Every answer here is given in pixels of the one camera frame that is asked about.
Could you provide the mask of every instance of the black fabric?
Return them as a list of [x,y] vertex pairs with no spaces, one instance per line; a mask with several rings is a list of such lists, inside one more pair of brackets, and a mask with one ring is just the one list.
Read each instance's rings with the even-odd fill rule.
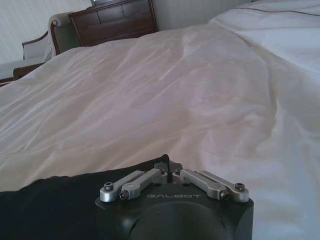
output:
[[94,240],[98,237],[95,200],[103,184],[135,170],[150,170],[167,158],[117,170],[54,176],[19,191],[0,192],[0,239]]

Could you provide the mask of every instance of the wrinkled bedding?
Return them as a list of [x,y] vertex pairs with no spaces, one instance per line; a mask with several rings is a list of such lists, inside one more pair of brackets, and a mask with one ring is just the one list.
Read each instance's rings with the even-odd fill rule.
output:
[[0,191],[167,153],[244,182],[254,239],[318,239],[316,13],[315,0],[258,1],[54,57],[0,88]]

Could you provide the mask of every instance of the dresser drawer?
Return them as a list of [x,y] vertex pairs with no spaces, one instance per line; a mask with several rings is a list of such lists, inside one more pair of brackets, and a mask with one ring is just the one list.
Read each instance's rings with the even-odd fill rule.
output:
[[87,29],[91,25],[99,25],[99,17],[96,11],[90,12],[88,14],[79,15],[73,18],[73,24],[76,26],[76,29],[82,30]]
[[150,14],[136,16],[131,19],[125,18],[114,22],[103,23],[101,25],[92,25],[86,30],[81,31],[80,37],[84,46],[91,46],[91,41],[108,39],[118,35],[142,31],[144,29],[153,29],[154,32],[154,25]]
[[69,14],[82,46],[158,31],[152,0],[113,0]]

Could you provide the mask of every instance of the bed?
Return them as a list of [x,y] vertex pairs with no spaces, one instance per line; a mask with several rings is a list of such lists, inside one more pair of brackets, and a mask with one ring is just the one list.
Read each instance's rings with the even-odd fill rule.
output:
[[0,191],[168,154],[244,182],[254,239],[320,227],[320,4],[79,47],[0,88]]

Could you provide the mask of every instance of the chair armrest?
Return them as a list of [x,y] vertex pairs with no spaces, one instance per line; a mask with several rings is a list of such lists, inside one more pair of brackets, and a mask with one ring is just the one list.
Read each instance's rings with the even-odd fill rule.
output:
[[54,50],[52,51],[52,57],[63,53],[64,51],[70,49],[71,47],[73,47],[73,45],[75,45],[72,42],[70,43],[68,39],[69,35],[72,34],[72,31],[75,32],[71,19],[69,18],[69,14],[71,13],[71,11],[59,13],[49,18],[48,36]]
[[22,43],[23,59],[44,57],[48,46],[48,31],[41,37]]
[[23,76],[27,75],[28,73],[32,72],[33,70],[37,69],[43,64],[44,62],[30,66],[17,67],[13,69],[13,80],[18,80],[22,78]]
[[71,23],[71,19],[69,18],[68,14],[72,13],[72,11],[70,12],[64,12],[64,13],[59,13],[59,14],[55,14],[53,16],[51,16],[49,18],[49,26],[48,29],[50,29],[51,27],[51,23],[54,22],[54,25],[60,27],[63,25],[67,25]]

